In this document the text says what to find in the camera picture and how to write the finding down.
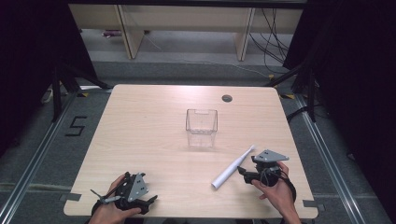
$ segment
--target wooden table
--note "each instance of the wooden table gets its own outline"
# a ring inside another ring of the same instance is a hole
[[[230,103],[222,96],[233,97]],[[187,109],[216,109],[219,130],[213,147],[189,147],[185,130]],[[290,157],[290,179],[297,189],[296,208],[301,218],[314,218],[313,200],[285,113],[275,89],[259,87],[118,85],[78,173],[67,201],[69,216],[89,216],[119,175],[145,173],[149,193],[158,195],[145,217],[271,218],[280,214],[261,192],[235,172],[219,189],[211,182],[251,145],[242,163],[255,171],[249,158],[264,149]]]

